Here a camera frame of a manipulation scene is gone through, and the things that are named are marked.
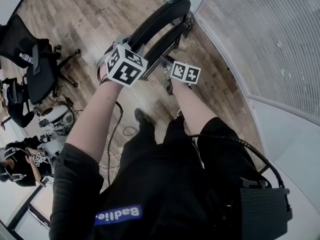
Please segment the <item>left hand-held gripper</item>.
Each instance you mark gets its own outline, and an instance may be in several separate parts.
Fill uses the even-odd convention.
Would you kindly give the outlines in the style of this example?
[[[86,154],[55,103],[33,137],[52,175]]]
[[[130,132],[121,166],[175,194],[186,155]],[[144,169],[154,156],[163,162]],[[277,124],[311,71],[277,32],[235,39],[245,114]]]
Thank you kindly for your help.
[[[131,88],[147,71],[148,61],[144,59],[145,44],[136,53],[131,51],[128,42],[130,35],[119,35],[111,51],[104,54],[97,63],[97,80],[100,84],[113,81]]]

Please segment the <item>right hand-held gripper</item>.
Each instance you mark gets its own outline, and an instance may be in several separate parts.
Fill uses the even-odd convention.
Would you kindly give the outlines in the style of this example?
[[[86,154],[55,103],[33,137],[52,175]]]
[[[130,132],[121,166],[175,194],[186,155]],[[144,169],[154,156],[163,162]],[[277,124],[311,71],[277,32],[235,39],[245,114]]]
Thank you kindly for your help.
[[[164,88],[169,95],[173,94],[172,79],[185,83],[191,88],[191,85],[197,85],[201,73],[201,68],[179,61],[166,62],[163,69],[166,77]]]

